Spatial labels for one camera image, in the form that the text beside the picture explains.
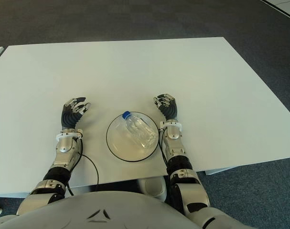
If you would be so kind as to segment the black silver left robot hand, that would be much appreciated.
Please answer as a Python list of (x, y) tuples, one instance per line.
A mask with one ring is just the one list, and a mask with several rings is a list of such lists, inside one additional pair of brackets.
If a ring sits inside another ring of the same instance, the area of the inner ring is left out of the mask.
[(91, 103), (84, 103), (85, 101), (85, 97), (78, 97), (72, 98), (64, 104), (61, 114), (61, 126), (63, 130), (75, 129), (76, 124), (91, 106)]

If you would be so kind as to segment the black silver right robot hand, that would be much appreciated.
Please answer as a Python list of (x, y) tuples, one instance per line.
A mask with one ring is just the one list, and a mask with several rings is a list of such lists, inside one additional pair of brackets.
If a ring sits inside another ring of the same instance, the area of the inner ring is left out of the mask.
[(178, 112), (174, 97), (169, 94), (160, 94), (154, 97), (153, 101), (166, 120), (177, 119)]

